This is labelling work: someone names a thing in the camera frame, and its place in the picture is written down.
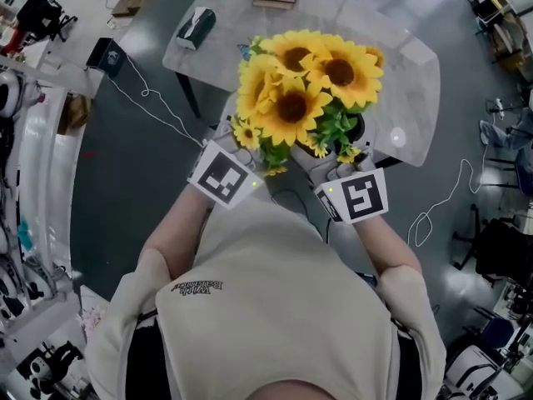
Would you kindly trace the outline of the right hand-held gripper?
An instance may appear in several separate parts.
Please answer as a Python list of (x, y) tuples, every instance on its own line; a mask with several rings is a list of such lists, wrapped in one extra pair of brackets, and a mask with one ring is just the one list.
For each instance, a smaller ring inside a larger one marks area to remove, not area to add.
[(291, 157), (333, 222), (353, 224), (388, 212), (384, 170), (374, 167), (368, 155), (359, 166), (339, 162), (333, 152), (314, 157), (302, 147), (294, 147)]

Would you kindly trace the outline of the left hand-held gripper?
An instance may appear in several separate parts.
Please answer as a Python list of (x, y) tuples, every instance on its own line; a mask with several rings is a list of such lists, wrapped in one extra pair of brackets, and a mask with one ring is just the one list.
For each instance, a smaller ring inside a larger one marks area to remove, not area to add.
[(187, 181), (226, 209), (262, 188), (258, 154), (238, 143), (231, 117), (221, 118)]

